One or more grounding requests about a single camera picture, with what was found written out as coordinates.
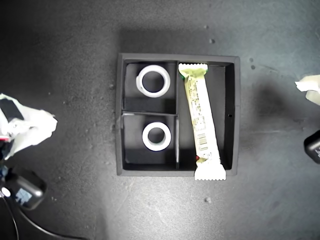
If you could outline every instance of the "concrete floor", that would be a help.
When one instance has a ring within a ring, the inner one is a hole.
[[[58,120],[8,161],[48,183],[29,216],[95,240],[319,239],[320,166],[303,141],[320,107],[295,85],[320,73],[319,13],[317,0],[1,2],[0,90]],[[237,176],[116,176],[119,52],[240,57]],[[15,239],[0,206],[1,239]],[[17,218],[22,240],[52,239]]]

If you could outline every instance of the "black object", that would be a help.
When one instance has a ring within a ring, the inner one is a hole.
[[[0,109],[5,115],[8,122],[10,122],[12,119],[24,120],[24,117],[22,116],[21,112],[12,100],[6,98],[1,99]]]
[[[304,140],[304,151],[315,163],[320,164],[320,130]]]
[[[221,162],[228,176],[237,174],[240,59],[235,56],[120,53],[115,113],[118,175],[194,175],[196,148],[184,81],[178,71],[180,63],[208,64],[205,79]],[[147,97],[136,87],[136,77],[148,65],[160,65],[169,73],[170,88],[161,97]],[[171,143],[162,151],[151,151],[142,141],[144,127],[152,122],[163,122],[170,129]]]
[[[14,224],[14,228],[15,228],[15,234],[16,234],[16,239],[19,240],[19,231],[18,231],[18,226],[16,223],[16,218],[13,214],[13,209],[11,207],[11,205],[7,202],[6,198],[3,198],[4,203],[7,207],[7,209],[9,210],[9,213],[11,215],[13,224]],[[64,240],[69,240],[69,239],[75,239],[75,240],[89,240],[88,238],[85,237],[77,237],[77,236],[69,236],[69,235],[62,235],[62,234],[58,234],[58,233],[54,233],[52,231],[46,230],[43,227],[39,226],[38,224],[36,224],[34,221],[32,221],[25,213],[23,210],[20,209],[20,207],[18,206],[18,211],[20,212],[20,214],[24,217],[25,220],[27,220],[28,223],[30,223],[32,226],[34,226],[35,228],[37,228],[38,230],[40,230],[41,232],[50,235],[52,237],[55,238],[59,238],[59,239],[64,239]]]
[[[5,185],[15,201],[26,210],[35,209],[45,198],[47,184],[33,171],[15,166],[8,170]]]

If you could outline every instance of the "small hole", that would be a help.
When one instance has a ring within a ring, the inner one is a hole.
[[[151,129],[148,134],[148,139],[154,144],[160,143],[164,139],[164,137],[165,137],[165,133],[159,127],[155,127]]]
[[[143,76],[142,84],[148,92],[157,93],[164,87],[165,81],[160,73],[151,71]]]

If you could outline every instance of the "black plastic device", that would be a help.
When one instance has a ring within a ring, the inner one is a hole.
[[[11,197],[25,210],[35,209],[45,198],[47,184],[33,171],[15,166],[8,170],[5,185]]]
[[[320,130],[304,140],[305,153],[317,164],[320,164]]]

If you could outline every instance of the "crumpled paper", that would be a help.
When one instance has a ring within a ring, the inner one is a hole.
[[[16,152],[38,145],[52,136],[58,121],[52,114],[20,104],[18,100],[0,94],[0,134],[6,139],[2,157],[7,160]]]
[[[320,105],[320,75],[305,76],[295,84],[301,92],[306,92],[306,99]]]

